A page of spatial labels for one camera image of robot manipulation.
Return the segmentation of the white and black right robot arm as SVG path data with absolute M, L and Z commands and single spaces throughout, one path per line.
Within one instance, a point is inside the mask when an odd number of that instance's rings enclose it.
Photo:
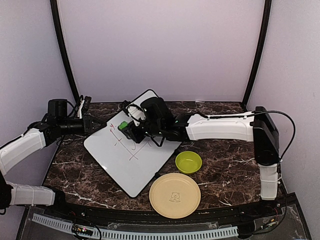
M 266 217 L 275 208 L 278 194 L 280 164 L 279 131 L 268 111 L 256 107 L 253 112 L 224 115 L 189 113 L 174 115 L 161 97 L 151 97 L 139 105 L 130 103 L 123 108 L 130 118 L 118 130 L 139 144 L 146 137 L 162 141 L 187 142 L 207 139 L 252 142 L 254 159 L 260 173 L 260 198 L 255 213 Z

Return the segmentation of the green bone-shaped eraser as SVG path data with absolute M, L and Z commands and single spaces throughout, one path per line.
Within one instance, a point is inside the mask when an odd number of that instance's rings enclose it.
M 126 121 L 123 121 L 119 124 L 119 126 L 117 127 L 119 131 L 123 131 L 128 127 L 128 123 Z

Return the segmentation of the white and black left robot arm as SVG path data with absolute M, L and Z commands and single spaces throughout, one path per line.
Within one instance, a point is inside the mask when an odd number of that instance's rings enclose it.
M 42 120 L 31 123 L 26 131 L 0 148 L 0 210 L 4 215 L 10 206 L 50 206 L 60 218 L 71 213 L 64 193 L 45 186 L 16 184 L 5 175 L 18 163 L 55 143 L 65 135 L 89 136 L 106 126 L 106 122 L 88 113 L 91 97 L 81 96 L 76 105 L 67 99 L 48 101 Z

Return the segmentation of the white whiteboard with black frame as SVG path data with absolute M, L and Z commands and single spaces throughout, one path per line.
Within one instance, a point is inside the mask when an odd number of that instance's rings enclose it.
M 131 118 L 120 111 L 107 121 L 106 127 L 90 135 L 83 144 L 120 188 L 135 198 L 181 143 L 165 140 L 158 147 L 155 143 L 160 143 L 159 137 L 154 140 L 146 137 L 141 143 L 135 143 L 118 129 L 122 122 L 130 121 Z

